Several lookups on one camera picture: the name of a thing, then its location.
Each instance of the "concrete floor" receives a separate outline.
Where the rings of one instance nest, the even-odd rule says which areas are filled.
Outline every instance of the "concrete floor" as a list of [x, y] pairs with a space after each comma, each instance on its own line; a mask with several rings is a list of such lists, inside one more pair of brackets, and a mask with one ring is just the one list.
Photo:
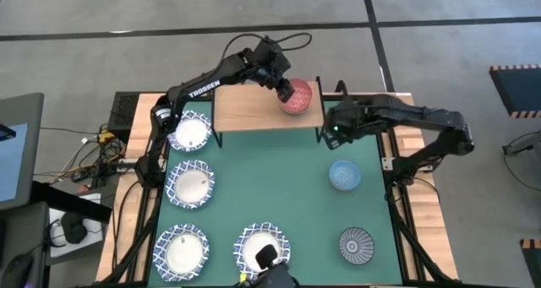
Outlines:
[[[380, 21], [540, 16], [541, 0], [373, 0]], [[1, 0], [0, 35], [158, 30], [257, 24], [367, 21], [363, 0]], [[419, 105], [461, 111], [476, 150], [448, 158], [435, 173], [456, 266], [467, 283], [532, 287], [518, 241], [541, 238], [541, 193], [520, 186], [500, 147], [537, 130], [538, 119], [510, 119], [488, 66], [541, 63], [541, 24], [381, 29], [396, 91]], [[267, 33], [281, 37], [291, 32]], [[312, 45], [288, 53], [287, 77], [321, 76], [326, 90], [382, 91], [369, 29], [314, 30]], [[0, 42], [0, 98], [40, 91], [43, 126], [96, 130], [118, 90], [166, 90], [213, 68], [235, 34]], [[230, 51], [254, 46], [239, 41]], [[57, 171], [80, 135], [43, 131], [36, 172]], [[427, 140], [434, 135], [427, 133]], [[529, 154], [510, 160], [541, 187]], [[60, 187], [75, 191], [72, 185]], [[52, 267], [51, 287], [93, 281], [99, 253]]]

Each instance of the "green table surface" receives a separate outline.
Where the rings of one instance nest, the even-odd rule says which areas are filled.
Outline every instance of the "green table surface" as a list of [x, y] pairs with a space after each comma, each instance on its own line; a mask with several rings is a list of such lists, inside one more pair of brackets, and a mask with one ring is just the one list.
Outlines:
[[[326, 102], [325, 107], [336, 102]], [[210, 102], [194, 101], [185, 110], [210, 117]], [[161, 200], [158, 236], [176, 224], [199, 227], [210, 243], [209, 260], [199, 277], [182, 285], [233, 285], [239, 271], [233, 243], [255, 222], [271, 222], [291, 243], [290, 274], [301, 285], [401, 284], [402, 278], [375, 137], [329, 150], [318, 144], [313, 128], [224, 133], [195, 152], [171, 149], [170, 171], [182, 160], [209, 164], [216, 175], [212, 198], [202, 207], [185, 210]], [[352, 160], [362, 173], [350, 192], [334, 189], [329, 169], [335, 160]], [[364, 228], [373, 238], [374, 257], [365, 265], [348, 263], [338, 239], [349, 227]], [[178, 285], [161, 279], [151, 266], [149, 287]]]

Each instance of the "plate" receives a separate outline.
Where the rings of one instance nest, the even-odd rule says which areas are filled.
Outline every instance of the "plate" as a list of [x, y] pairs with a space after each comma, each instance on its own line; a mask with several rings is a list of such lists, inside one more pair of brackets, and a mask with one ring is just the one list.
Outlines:
[[166, 194], [169, 201], [185, 209], [195, 209], [212, 196], [214, 172], [204, 161], [186, 160], [167, 174]]
[[205, 146], [210, 134], [210, 120], [205, 114], [183, 111], [177, 129], [167, 135], [167, 139], [172, 148], [191, 152]]
[[203, 231], [192, 224], [174, 225], [158, 238], [152, 262], [168, 282], [191, 280], [209, 259], [209, 242]]
[[241, 273], [247, 275], [249, 280], [255, 280], [263, 271], [255, 260], [255, 255], [266, 245], [274, 246], [278, 257], [275, 264], [289, 262], [291, 247], [289, 241], [278, 227], [270, 222], [255, 223], [244, 229], [243, 234], [233, 245], [233, 256]]
[[312, 102], [312, 88], [302, 79], [289, 79], [289, 82], [295, 92], [286, 103], [278, 101], [278, 105], [286, 113], [302, 114], [309, 109]]
[[349, 228], [340, 235], [340, 254], [351, 264], [364, 265], [374, 256], [374, 240], [362, 228]]

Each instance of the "blue and white plate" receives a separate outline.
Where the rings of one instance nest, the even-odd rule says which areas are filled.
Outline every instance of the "blue and white plate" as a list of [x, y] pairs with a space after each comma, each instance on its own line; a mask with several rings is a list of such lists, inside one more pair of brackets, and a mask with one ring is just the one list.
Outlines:
[[167, 135], [167, 139], [172, 148], [191, 152], [201, 149], [209, 140], [210, 134], [210, 120], [205, 114], [183, 111], [177, 129]]
[[158, 274], [167, 282], [191, 280], [209, 259], [209, 241], [192, 224], [174, 225], [160, 235], [152, 253]]
[[172, 204], [195, 209], [209, 200], [214, 184], [214, 172], [209, 165], [201, 160], [187, 160], [167, 174], [166, 194]]
[[241, 273], [248, 276], [249, 280], [255, 280], [257, 275], [263, 271], [255, 260], [255, 255], [269, 244], [278, 253], [274, 264], [289, 262], [291, 256], [289, 241], [278, 227], [269, 222], [252, 224], [247, 227], [233, 245], [233, 256], [237, 267]]

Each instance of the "light blue bowl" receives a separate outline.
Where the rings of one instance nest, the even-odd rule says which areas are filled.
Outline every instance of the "light blue bowl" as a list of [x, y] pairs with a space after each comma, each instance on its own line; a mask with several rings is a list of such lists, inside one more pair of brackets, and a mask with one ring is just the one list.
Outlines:
[[361, 182], [361, 170], [354, 162], [337, 160], [329, 170], [329, 178], [333, 187], [340, 191], [350, 191]]

